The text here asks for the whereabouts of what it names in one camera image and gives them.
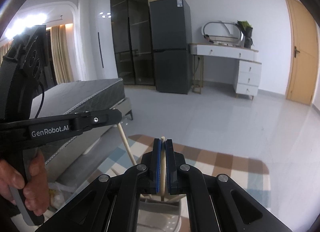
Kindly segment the person's left hand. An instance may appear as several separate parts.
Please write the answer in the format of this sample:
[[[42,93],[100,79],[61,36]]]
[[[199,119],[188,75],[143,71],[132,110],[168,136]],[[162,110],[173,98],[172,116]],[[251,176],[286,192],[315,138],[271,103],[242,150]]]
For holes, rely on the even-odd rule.
[[[31,180],[25,183],[22,175],[2,159],[1,197],[15,204],[10,187],[22,189],[26,208],[36,216],[40,216],[46,212],[50,204],[47,173],[44,156],[41,151],[38,151],[37,156],[30,162],[29,173]]]

